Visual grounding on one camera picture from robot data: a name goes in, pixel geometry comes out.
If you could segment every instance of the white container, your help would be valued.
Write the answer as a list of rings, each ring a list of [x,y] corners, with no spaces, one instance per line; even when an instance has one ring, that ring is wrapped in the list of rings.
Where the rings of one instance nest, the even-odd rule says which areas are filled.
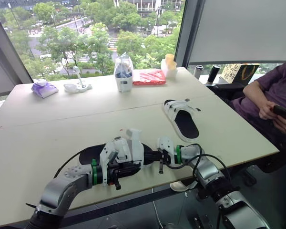
[[[161,70],[163,71],[166,80],[171,80],[171,81],[176,80],[176,75],[177,75],[178,70],[177,69],[169,70],[165,63],[165,59],[162,59],[161,61]]]
[[[115,78],[119,92],[128,92],[133,87],[133,77]]]

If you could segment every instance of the purple package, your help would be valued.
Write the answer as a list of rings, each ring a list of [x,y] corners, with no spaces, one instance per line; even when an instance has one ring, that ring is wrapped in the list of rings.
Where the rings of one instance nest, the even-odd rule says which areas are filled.
[[[46,80],[37,80],[32,86],[32,91],[44,99],[51,94],[58,92],[58,89]]]

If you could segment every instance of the slipper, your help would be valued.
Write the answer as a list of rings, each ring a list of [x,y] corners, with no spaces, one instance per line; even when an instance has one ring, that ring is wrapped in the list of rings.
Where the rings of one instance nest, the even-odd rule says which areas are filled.
[[[194,109],[186,100],[166,100],[164,102],[164,112],[173,124],[178,136],[185,142],[194,142],[199,136],[199,131],[192,119]]]

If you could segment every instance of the hand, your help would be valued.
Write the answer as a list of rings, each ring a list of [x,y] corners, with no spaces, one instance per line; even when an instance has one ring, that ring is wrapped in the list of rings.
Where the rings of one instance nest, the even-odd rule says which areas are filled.
[[[272,112],[273,107],[275,105],[276,104],[274,102],[267,100],[259,109],[259,113],[258,113],[259,117],[264,120],[275,119],[277,115]]]
[[[273,120],[273,124],[277,129],[279,129],[283,134],[286,134],[286,119],[282,116],[277,116],[276,119]]]

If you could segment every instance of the window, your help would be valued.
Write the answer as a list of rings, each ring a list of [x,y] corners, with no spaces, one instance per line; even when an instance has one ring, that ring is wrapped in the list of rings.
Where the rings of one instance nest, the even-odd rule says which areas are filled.
[[[251,80],[249,81],[249,83],[251,83],[252,81],[258,79],[259,77],[263,76],[264,74],[266,74],[267,72],[271,71],[272,69],[274,69],[275,67],[281,65],[281,63],[261,63],[259,65],[259,67],[257,68],[257,70],[255,71],[253,77],[251,78]],[[223,72],[224,68],[225,68],[225,64],[216,64],[220,66],[220,70],[218,71],[218,75],[219,77],[217,77],[214,80],[214,83],[225,83],[225,81],[223,79],[221,79],[220,75]],[[202,83],[206,83],[207,81],[207,76],[211,71],[213,64],[205,64],[203,65],[204,69],[201,72],[201,75],[203,75],[201,78],[199,78],[199,80]],[[194,73],[196,65],[189,65],[187,70],[191,73]]]
[[[113,74],[124,52],[136,69],[160,68],[165,54],[176,51],[185,1],[163,0],[160,10],[144,14],[137,3],[0,0],[0,22],[33,79],[77,78],[75,65],[82,77]]]

